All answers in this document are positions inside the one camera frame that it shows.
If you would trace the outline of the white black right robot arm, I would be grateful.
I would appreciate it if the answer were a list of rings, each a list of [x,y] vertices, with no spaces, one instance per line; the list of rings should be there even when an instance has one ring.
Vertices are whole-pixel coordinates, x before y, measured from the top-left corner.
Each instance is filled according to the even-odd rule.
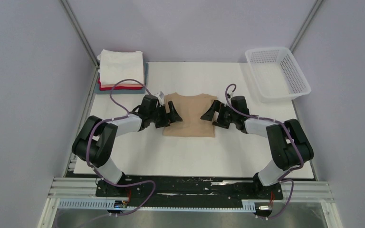
[[[272,185],[314,158],[313,148],[298,120],[281,122],[250,114],[243,96],[227,98],[226,103],[213,101],[201,119],[225,129],[234,124],[242,133],[258,135],[268,140],[272,159],[255,174],[256,182],[252,185],[253,194],[258,198],[265,198],[271,193]]]

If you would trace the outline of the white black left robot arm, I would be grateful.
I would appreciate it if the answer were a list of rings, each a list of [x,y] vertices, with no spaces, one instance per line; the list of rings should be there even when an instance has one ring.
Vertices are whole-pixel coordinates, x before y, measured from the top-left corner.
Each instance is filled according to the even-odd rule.
[[[182,122],[172,101],[164,102],[162,94],[145,95],[140,105],[127,115],[110,119],[90,116],[73,142],[71,151],[85,161],[116,197],[126,191],[126,183],[121,180],[124,173],[111,159],[116,137],[139,132],[154,124],[156,128],[169,127]]]

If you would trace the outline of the beige t shirt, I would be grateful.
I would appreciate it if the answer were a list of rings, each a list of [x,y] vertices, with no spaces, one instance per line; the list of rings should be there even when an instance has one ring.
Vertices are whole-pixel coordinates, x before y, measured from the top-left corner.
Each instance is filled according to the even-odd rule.
[[[165,96],[165,102],[172,101],[181,122],[171,123],[163,129],[163,136],[172,137],[215,137],[211,121],[201,119],[217,97],[209,94],[183,96],[172,93]]]

